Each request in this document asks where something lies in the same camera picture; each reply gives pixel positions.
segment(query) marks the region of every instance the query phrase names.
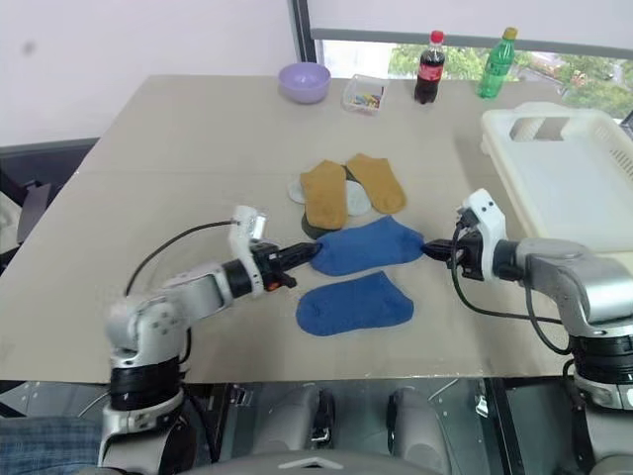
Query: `window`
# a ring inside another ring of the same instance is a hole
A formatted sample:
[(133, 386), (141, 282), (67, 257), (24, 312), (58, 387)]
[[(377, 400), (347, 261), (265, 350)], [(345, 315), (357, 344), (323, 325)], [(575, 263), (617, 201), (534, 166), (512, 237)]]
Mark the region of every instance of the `window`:
[[(334, 77), (367, 74), (413, 78), (425, 45), (323, 40), (320, 62)], [(444, 79), (479, 80), (489, 49), (447, 47)], [(605, 111), (624, 119), (633, 110), (633, 60), (599, 56), (518, 51), (507, 80), (540, 81), (556, 87), (563, 103)]]

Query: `purple bowl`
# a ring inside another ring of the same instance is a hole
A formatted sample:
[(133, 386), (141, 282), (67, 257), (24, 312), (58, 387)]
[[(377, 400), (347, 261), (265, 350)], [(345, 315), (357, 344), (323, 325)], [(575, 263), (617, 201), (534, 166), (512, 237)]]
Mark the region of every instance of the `purple bowl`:
[(315, 62), (296, 62), (279, 71), (279, 89), (286, 97), (301, 104), (322, 101), (330, 82), (329, 70)]

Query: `plastic bottle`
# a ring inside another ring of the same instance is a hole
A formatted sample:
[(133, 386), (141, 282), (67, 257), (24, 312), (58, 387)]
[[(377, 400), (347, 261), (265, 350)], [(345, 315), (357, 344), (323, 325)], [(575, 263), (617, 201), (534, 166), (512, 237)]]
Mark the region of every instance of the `plastic bottle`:
[(417, 83), (413, 98), (420, 104), (435, 101), (437, 97), (437, 85), (442, 78), (444, 70), (444, 50), (442, 42), (444, 34), (435, 30), (431, 32), (430, 44), (419, 58), (419, 69), (417, 70)]
[(480, 97), (493, 98), (501, 90), (503, 81), (514, 61), (514, 39), (516, 38), (516, 33), (516, 28), (506, 28), (500, 43), (488, 55), (482, 82), (479, 85)]

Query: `green soda bottle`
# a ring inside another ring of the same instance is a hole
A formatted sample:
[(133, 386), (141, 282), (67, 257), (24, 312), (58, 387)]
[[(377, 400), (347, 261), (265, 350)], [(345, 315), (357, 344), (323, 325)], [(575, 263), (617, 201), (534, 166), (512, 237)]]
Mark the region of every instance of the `green soda bottle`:
[(516, 38), (516, 28), (506, 28), (503, 32), (503, 38), (496, 45), (488, 56), (484, 76), (479, 85), (480, 97), (493, 98), (503, 86), (503, 80), (510, 71), (512, 62), (514, 61), (514, 39)]

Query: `bottle cap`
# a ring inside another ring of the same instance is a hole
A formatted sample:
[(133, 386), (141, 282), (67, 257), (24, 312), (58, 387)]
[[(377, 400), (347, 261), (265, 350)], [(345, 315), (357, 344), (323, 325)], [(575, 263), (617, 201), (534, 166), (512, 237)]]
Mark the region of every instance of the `bottle cap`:
[(431, 32), (432, 43), (442, 43), (443, 41), (444, 41), (444, 32), (440, 32), (439, 30), (433, 30)]
[(517, 33), (518, 33), (518, 30), (516, 28), (513, 28), (513, 27), (506, 28), (505, 31), (503, 32), (503, 39), (515, 40)]

